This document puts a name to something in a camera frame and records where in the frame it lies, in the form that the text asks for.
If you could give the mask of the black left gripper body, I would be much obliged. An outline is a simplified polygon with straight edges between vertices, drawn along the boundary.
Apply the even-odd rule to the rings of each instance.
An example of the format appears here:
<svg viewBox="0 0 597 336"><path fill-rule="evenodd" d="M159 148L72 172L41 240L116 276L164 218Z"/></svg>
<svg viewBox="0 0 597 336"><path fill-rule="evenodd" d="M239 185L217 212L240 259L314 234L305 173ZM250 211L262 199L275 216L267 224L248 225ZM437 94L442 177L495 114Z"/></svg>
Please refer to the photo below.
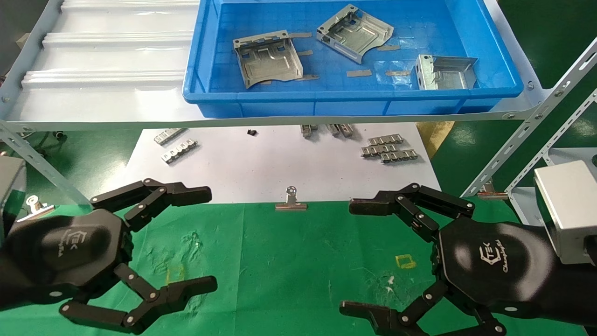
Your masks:
<svg viewBox="0 0 597 336"><path fill-rule="evenodd" d="M105 209L17 223L1 246L1 310L99 298L118 283L114 270L132 250L128 227Z"/></svg>

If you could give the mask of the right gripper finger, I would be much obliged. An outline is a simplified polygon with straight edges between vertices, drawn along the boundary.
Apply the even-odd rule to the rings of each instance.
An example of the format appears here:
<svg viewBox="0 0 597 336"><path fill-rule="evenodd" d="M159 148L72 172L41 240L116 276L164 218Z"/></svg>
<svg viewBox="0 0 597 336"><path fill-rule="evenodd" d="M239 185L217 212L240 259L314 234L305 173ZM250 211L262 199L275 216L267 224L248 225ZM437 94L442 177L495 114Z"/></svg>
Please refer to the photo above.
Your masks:
<svg viewBox="0 0 597 336"><path fill-rule="evenodd" d="M425 242L436 242L439 224L424 214L424 209L452 219L471 218L475 205L418 183L398 191L381 190L374 198L354 198L349 202L349 212L353 215L397 215Z"/></svg>
<svg viewBox="0 0 597 336"><path fill-rule="evenodd" d="M452 289L443 281L436 281L417 297L404 311L386 306L354 301L342 301L340 313L350 317L366 319L378 336L426 336L418 321L437 305ZM447 336L505 336L506 327L487 308L473 308L478 325L447 332Z"/></svg>

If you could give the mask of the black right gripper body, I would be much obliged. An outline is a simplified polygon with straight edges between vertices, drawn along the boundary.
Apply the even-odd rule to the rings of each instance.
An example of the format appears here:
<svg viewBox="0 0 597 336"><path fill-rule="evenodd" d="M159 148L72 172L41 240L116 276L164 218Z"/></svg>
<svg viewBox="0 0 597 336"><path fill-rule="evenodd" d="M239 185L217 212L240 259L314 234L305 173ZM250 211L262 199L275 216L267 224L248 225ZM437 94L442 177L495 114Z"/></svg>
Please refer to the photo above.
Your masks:
<svg viewBox="0 0 597 336"><path fill-rule="evenodd" d="M459 218L439 230L436 247L449 298L467 314L486 307L518 319L596 325L595 266L563 264L544 228Z"/></svg>

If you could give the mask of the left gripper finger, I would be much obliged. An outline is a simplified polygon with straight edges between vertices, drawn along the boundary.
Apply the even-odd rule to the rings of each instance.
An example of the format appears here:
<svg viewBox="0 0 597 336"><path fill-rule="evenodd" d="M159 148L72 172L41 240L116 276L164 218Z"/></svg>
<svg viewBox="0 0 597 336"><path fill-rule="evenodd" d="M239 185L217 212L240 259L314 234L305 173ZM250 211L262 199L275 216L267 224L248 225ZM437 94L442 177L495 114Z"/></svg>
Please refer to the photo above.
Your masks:
<svg viewBox="0 0 597 336"><path fill-rule="evenodd" d="M124 220L130 231L140 231L169 206L188 206L212 200L210 187L188 188L181 182L144 179L91 198L94 209L117 212L131 208Z"/></svg>
<svg viewBox="0 0 597 336"><path fill-rule="evenodd" d="M61 306L61 315L77 325L142 334L162 315L182 311L190 298L214 292L218 287L215 276L205 276L155 289L126 264L117 265L114 274L141 298L136 308L126 312L90 306L88 296L80 295Z"/></svg>

